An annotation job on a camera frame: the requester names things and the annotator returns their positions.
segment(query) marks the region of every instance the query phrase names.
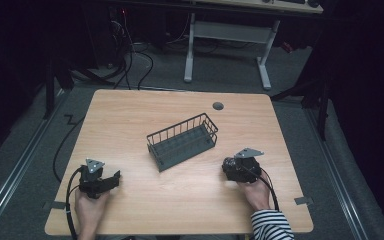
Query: wooden table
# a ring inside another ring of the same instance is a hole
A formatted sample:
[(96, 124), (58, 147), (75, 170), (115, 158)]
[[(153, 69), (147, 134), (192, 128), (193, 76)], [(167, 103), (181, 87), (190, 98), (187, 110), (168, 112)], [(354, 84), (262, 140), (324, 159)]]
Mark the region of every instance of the wooden table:
[[(224, 109), (215, 110), (214, 102)], [(146, 136), (204, 112), (219, 129), (216, 146), (160, 173)], [(263, 94), (98, 90), (55, 200), (65, 201), (70, 176), (92, 158), (105, 162), (103, 178), (122, 174), (100, 234), (250, 233), (253, 211), (221, 168), (225, 157), (245, 147), (265, 153), (256, 159), (271, 176), (293, 231), (311, 231), (307, 206), (294, 201), (303, 194), (270, 98)], [(73, 219), (77, 229), (75, 213)], [(51, 210), (45, 231), (70, 234), (64, 210)]]

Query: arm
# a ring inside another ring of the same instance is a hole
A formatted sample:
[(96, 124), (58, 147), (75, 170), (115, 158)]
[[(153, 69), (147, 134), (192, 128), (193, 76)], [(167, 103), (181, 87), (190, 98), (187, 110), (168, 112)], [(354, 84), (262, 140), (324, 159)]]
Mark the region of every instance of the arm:
[[(267, 175), (261, 175), (267, 181)], [(246, 199), (255, 210), (251, 216), (252, 227), (256, 240), (294, 239), (291, 227), (282, 212), (271, 210), (269, 204), (270, 190), (262, 182), (240, 183)]]
[(110, 196), (110, 192), (103, 193), (98, 199), (91, 199), (86, 193), (76, 189), (75, 210), (79, 220), (79, 240), (93, 240), (102, 216), (104, 215), (105, 205)]

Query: dark background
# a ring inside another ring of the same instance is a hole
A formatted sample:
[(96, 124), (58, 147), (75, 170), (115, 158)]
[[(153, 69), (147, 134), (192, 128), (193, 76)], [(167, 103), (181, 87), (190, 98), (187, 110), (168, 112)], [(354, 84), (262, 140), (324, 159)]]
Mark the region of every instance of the dark background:
[[(286, 20), (275, 46), (287, 42), (294, 48), (314, 47), (297, 85), (317, 80), (330, 87), (348, 145), (384, 212), (384, 1), (322, 1), (322, 6), (325, 16), (350, 21), (321, 27)], [(0, 1), (0, 144), (43, 86), (51, 57), (85, 68), (117, 62), (105, 27), (106, 7)], [(129, 26), (131, 34), (158, 47), (168, 40), (166, 32), (181, 33), (184, 24), (179, 22), (187, 15), (127, 10), (129, 23), (139, 23)], [(305, 30), (294, 30), (297, 26)], [(319, 90), (299, 94), (320, 95)]]

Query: white desk frame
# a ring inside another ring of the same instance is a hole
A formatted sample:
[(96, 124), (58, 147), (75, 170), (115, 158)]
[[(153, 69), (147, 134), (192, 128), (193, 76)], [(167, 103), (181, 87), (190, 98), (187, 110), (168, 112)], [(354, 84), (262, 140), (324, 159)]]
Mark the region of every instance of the white desk frame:
[(241, 42), (252, 42), (265, 44), (261, 57), (257, 57), (257, 65), (260, 70), (260, 77), (265, 90), (271, 89), (270, 79), (267, 74), (266, 61), (271, 46), (276, 37), (280, 21), (274, 21), (271, 28), (251, 27), (215, 22), (195, 21), (195, 14), (192, 13), (189, 32), (189, 49), (186, 57), (185, 82), (192, 81), (193, 72), (193, 42), (196, 37), (224, 39)]

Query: desk leg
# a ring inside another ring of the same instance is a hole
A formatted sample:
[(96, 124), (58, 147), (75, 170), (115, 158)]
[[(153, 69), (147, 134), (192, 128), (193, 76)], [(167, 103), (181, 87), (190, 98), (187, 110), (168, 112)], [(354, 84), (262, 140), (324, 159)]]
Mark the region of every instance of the desk leg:
[(273, 24), (273, 27), (270, 31), (269, 39), (266, 43), (266, 47), (263, 52), (262, 57), (257, 58), (257, 63), (258, 63), (258, 69), (260, 70), (260, 77), (261, 81), (263, 82), (263, 88), (265, 90), (270, 90), (271, 89), (271, 84), (270, 84), (270, 79), (267, 74), (267, 69), (266, 69), (266, 61), (270, 53), (270, 49), (273, 45), (274, 38), (276, 37), (277, 29), (279, 28), (280, 20), (276, 20)]
[(185, 82), (192, 81), (192, 70), (193, 70), (193, 39), (195, 34), (195, 13), (191, 13), (191, 24), (189, 29), (189, 47), (188, 55), (186, 56), (185, 66)]

